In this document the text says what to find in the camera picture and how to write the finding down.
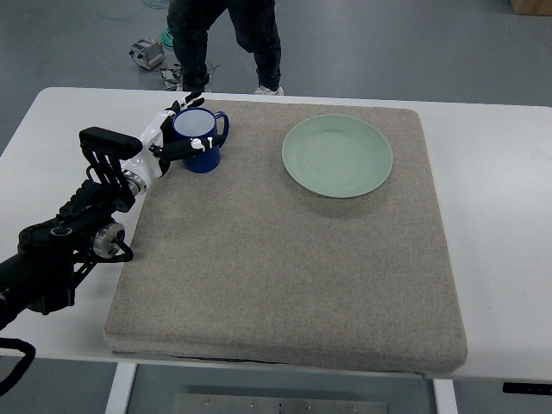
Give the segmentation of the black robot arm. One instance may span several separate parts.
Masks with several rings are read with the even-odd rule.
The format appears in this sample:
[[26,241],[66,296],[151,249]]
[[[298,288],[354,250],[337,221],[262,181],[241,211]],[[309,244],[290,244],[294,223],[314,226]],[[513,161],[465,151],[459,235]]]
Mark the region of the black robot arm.
[[3,327],[26,309],[47,315],[72,306],[77,287],[96,264],[133,257],[112,216],[135,203],[121,163],[142,144],[99,127],[81,130],[79,140],[89,162],[86,180],[54,218],[22,230],[16,254],[1,264]]

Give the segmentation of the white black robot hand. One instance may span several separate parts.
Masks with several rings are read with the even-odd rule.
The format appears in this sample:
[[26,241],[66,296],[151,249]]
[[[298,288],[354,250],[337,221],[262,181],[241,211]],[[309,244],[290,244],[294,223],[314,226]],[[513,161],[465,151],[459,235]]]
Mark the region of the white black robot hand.
[[173,119],[181,110],[204,108],[203,104],[202,94],[192,92],[157,114],[139,138],[142,150],[122,163],[123,174],[131,184],[145,191],[154,179],[166,174],[174,161],[183,163],[184,144],[177,142]]

